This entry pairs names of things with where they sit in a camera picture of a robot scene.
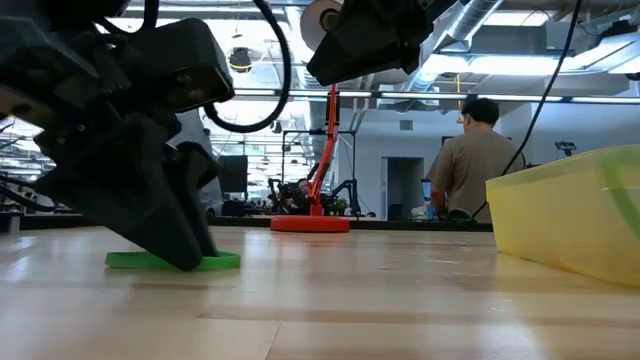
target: light fixture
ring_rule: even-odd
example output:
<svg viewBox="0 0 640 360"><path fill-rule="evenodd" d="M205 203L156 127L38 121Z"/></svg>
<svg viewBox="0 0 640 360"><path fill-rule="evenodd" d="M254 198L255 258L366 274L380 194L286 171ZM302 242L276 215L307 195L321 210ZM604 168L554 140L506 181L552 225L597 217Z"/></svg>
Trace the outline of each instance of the light fixture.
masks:
<svg viewBox="0 0 640 360"><path fill-rule="evenodd" d="M236 89L236 95L239 96L275 96L274 90L262 90L262 89Z"/></svg>
<svg viewBox="0 0 640 360"><path fill-rule="evenodd" d="M380 97L398 100L464 100L467 94L383 92Z"/></svg>
<svg viewBox="0 0 640 360"><path fill-rule="evenodd" d="M291 90L289 91L291 96L328 96L329 90Z"/></svg>
<svg viewBox="0 0 640 360"><path fill-rule="evenodd" d="M14 175L40 175L42 171L40 170L22 170L22 169L7 169L5 170L9 174Z"/></svg>
<svg viewBox="0 0 640 360"><path fill-rule="evenodd" d="M322 90L292 90L294 96L300 97L316 97L326 99L328 93ZM274 90L261 90L261 89L236 89L236 94L242 94L243 96L266 96L267 94L275 95ZM396 91L343 91L339 92L339 96L344 98L386 98L396 100L465 100L467 96L472 94L467 93L447 93L447 92L431 92L431 93L419 93L419 92L396 92ZM503 94L475 94L479 97L486 97L496 101L512 101L512 102L537 102L540 101L539 95L503 95ZM640 98L620 98L620 97L588 97L579 96L572 97L570 94L565 96L548 96L549 102L573 102L579 104L637 104L640 103Z"/></svg>
<svg viewBox="0 0 640 360"><path fill-rule="evenodd" d="M542 100L542 96L535 95L478 95L495 101L515 101L515 102L538 102ZM561 96L547 96L547 102L558 102L562 100Z"/></svg>
<svg viewBox="0 0 640 360"><path fill-rule="evenodd" d="M577 96L571 99L574 103L585 104L640 104L640 97L596 97L596 96Z"/></svg>
<svg viewBox="0 0 640 360"><path fill-rule="evenodd" d="M609 74L637 74L640 73L640 56L609 70Z"/></svg>
<svg viewBox="0 0 640 360"><path fill-rule="evenodd" d="M432 54L420 68L421 74L466 73L469 62L461 56Z"/></svg>
<svg viewBox="0 0 640 360"><path fill-rule="evenodd" d="M469 72L475 74L546 76L558 66L558 60L544 56L478 56L471 60Z"/></svg>
<svg viewBox="0 0 640 360"><path fill-rule="evenodd" d="M254 9L242 9L242 8L227 8L223 6L181 6L181 5L161 5L158 10L160 12L171 11L171 12L201 12L201 13L211 13L211 12L226 12L232 15L237 15L238 13L255 13ZM140 5L131 5L127 7L127 11L135 11L135 12L143 12L144 6ZM284 11L282 9L278 9L274 7L272 10L274 15L283 14Z"/></svg>
<svg viewBox="0 0 640 360"><path fill-rule="evenodd" d="M356 98L367 98L371 97L371 91L340 91L340 96L344 97L356 97Z"/></svg>
<svg viewBox="0 0 640 360"><path fill-rule="evenodd" d="M489 15L484 26L542 26L555 11L498 10Z"/></svg>

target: black cable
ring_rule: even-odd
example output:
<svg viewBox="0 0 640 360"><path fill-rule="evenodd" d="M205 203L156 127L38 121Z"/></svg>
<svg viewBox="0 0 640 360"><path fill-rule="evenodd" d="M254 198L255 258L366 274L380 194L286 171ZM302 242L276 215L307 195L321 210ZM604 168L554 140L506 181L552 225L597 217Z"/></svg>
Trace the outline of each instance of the black cable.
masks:
<svg viewBox="0 0 640 360"><path fill-rule="evenodd" d="M0 195L4 195L5 197L17 202L18 204L33 209L35 211L44 211L44 212L50 212L50 211L54 211L56 208L55 206L45 206L45 205L40 205L35 201L31 201L29 199L24 198L22 195L14 192L13 190L10 190L9 188L5 187L5 186L0 186Z"/></svg>
<svg viewBox="0 0 640 360"><path fill-rule="evenodd" d="M535 9L531 13L529 13L529 15L527 15L527 17L524 18L524 20L522 20L522 22L520 23L520 26L524 25L524 23L526 23L527 20L529 20L529 18L533 16L533 14L539 13L539 12L547 15L547 19L549 21L553 20L553 17L551 17L551 15L549 15L549 13L546 12L545 10L543 10L543 9Z"/></svg>
<svg viewBox="0 0 640 360"><path fill-rule="evenodd" d="M96 20L96 23L105 28L108 32L117 35L129 36L142 30L153 29L158 24L158 16L160 14L160 0L145 0L144 15L142 26L137 31L130 33L115 26L111 21L102 18Z"/></svg>
<svg viewBox="0 0 640 360"><path fill-rule="evenodd" d="M28 187L30 189L33 188L33 184L30 182L14 179L12 177L4 176L4 175L0 175L0 181L6 182L8 184Z"/></svg>
<svg viewBox="0 0 640 360"><path fill-rule="evenodd" d="M529 128L527 129L527 133L524 136L524 140L522 140L522 144L520 144L520 147L518 148L516 153L513 154L513 157L511 157L511 160L509 161L507 166L504 168L504 170L502 170L502 173L500 174L500 176L505 175L509 171L509 169L511 168L511 165L513 165L513 163L522 153L522 150L524 150L524 147L527 145L527 142L529 141L529 137L531 137L531 133L533 132L533 127L536 125L536 122L538 121L538 117L540 116L542 107L547 101L547 96L549 96L549 93L553 88L553 83L556 82L556 78L558 77L558 74L562 69L562 63L564 63L564 59L567 57L567 54L569 53L569 47L571 46L571 39L573 38L573 32L575 31L576 24L578 23L578 17L580 16L581 7L582 7L582 0L576 0L576 5L575 5L575 8L573 9L573 15L571 16L571 23L569 25L569 32L567 33L567 40L564 43L564 48L562 49L562 54L560 55L560 59L558 59L558 66L556 66L556 69L553 72L553 75L551 75L551 79L549 79L549 84L547 85L547 88L544 90L544 93L542 94L542 99L540 99L540 102L538 103L538 108L536 109L536 112L533 114L533 118L531 119L531 123L529 124ZM478 210L476 210L473 213L473 215L471 215L471 217L475 218L476 215L478 215L478 213L482 211L482 209L484 209L486 206L487 206L487 201L485 200L484 203L478 208Z"/></svg>
<svg viewBox="0 0 640 360"><path fill-rule="evenodd" d="M14 139L14 140L11 140L11 141L7 141L6 143L0 145L0 150L8 148L9 146L17 143L18 141L22 141L22 140L24 140L26 138L27 138L26 136L20 136L17 139Z"/></svg>
<svg viewBox="0 0 640 360"><path fill-rule="evenodd" d="M3 132L5 132L5 130L7 130L8 128L13 126L13 122L9 125L4 126L3 128L0 128L0 134L2 134Z"/></svg>
<svg viewBox="0 0 640 360"><path fill-rule="evenodd" d="M349 168L353 169L353 165L351 164L351 158L349 157L349 148L347 148L347 144L345 144L344 140L342 141L342 145L344 146L344 153L345 155L347 155L347 162L349 163ZM360 201L362 205L364 205L364 207L367 209L367 212L370 212L370 213L373 212L371 211L371 209L369 209L367 204L362 200L362 197L360 196L360 192L358 192L358 201Z"/></svg>
<svg viewBox="0 0 640 360"><path fill-rule="evenodd" d="M264 120L251 124L251 125L236 125L230 124L220 117L218 117L218 112L216 111L215 106L213 104L207 104L204 106L204 112L207 114L207 117L213 121L214 124L219 126L220 128L241 134L252 133L256 131L260 131L262 129L267 128L273 121L275 121L280 114L282 114L282 110L284 110L287 101L289 100L289 91L291 90L291 53L289 51L289 44L287 42L287 38L284 36L282 29L278 25L278 21L276 20L273 12L269 8L269 5L264 0L253 0L256 4L260 12L267 20L269 25L271 25L271 29L276 34L278 38L278 43L280 44L280 51L282 52L282 63L284 68L284 78L282 81L282 92L280 93L280 99L278 100L278 104L273 112L267 116Z"/></svg>
<svg viewBox="0 0 640 360"><path fill-rule="evenodd" d="M587 28L585 28L584 25L582 25L582 23L578 23L578 26L580 26L582 31L584 31L585 34L587 34L587 35L590 35L590 36L593 36L593 37L599 37L600 36L598 34L590 33L589 31L587 31Z"/></svg>

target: translucent yellow container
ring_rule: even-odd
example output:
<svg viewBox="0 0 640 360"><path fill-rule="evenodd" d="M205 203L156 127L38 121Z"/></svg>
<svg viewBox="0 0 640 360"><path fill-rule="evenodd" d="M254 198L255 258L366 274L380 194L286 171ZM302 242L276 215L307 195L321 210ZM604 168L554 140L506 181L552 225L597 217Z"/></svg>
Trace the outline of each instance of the translucent yellow container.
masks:
<svg viewBox="0 0 640 360"><path fill-rule="evenodd" d="M640 286L640 146L490 180L487 199L500 252Z"/></svg>

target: wooden table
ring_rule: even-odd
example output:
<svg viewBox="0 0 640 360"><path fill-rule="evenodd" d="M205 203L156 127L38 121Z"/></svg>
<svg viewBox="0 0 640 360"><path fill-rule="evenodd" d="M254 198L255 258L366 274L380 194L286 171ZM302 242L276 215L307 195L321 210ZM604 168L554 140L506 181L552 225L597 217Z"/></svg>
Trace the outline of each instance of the wooden table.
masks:
<svg viewBox="0 0 640 360"><path fill-rule="evenodd" d="M133 247L102 228L0 238L0 359L640 359L640 291L491 234L212 231L242 269L105 269Z"/></svg>

